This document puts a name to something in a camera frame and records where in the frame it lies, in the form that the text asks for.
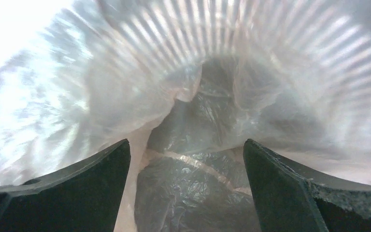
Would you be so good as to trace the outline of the pink plastic trash bag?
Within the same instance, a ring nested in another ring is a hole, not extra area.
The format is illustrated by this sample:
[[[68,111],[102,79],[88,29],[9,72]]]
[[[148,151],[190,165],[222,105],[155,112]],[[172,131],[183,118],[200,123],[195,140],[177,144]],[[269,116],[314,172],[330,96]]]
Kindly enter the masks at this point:
[[[258,232],[252,139],[371,187],[371,0],[0,0],[0,186],[127,139],[114,232]]]

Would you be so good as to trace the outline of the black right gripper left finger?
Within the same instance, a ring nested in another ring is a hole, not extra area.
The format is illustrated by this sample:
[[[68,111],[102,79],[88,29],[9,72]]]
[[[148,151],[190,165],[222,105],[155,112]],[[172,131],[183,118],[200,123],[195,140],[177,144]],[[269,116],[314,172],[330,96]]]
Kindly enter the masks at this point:
[[[0,232],[111,232],[130,166],[124,139],[56,172],[0,187]]]

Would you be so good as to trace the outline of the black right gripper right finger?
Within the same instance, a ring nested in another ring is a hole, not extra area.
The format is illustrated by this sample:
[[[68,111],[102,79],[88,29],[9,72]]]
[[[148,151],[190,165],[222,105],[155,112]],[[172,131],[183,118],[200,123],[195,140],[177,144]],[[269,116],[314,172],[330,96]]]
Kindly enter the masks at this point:
[[[285,158],[254,140],[243,159],[264,232],[371,232],[371,185]]]

